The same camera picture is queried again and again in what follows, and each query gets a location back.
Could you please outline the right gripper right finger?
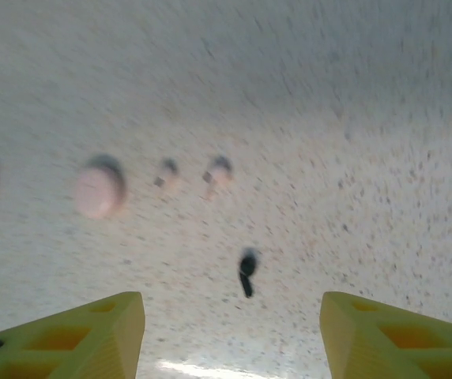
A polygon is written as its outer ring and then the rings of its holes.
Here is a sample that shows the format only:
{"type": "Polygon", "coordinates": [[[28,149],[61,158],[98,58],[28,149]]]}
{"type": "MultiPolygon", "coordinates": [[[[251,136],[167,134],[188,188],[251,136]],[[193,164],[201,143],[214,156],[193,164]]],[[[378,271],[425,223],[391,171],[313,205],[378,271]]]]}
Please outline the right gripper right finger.
{"type": "Polygon", "coordinates": [[[452,378],[452,323],[340,291],[319,326],[333,378],[452,378]]]}

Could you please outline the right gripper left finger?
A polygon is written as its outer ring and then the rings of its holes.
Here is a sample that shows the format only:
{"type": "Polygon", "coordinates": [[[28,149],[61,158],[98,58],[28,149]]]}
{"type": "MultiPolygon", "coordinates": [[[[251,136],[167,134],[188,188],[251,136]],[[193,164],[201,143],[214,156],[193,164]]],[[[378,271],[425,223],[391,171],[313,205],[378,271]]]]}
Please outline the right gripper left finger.
{"type": "Polygon", "coordinates": [[[0,378],[134,378],[142,295],[126,291],[0,331],[0,378]]]}

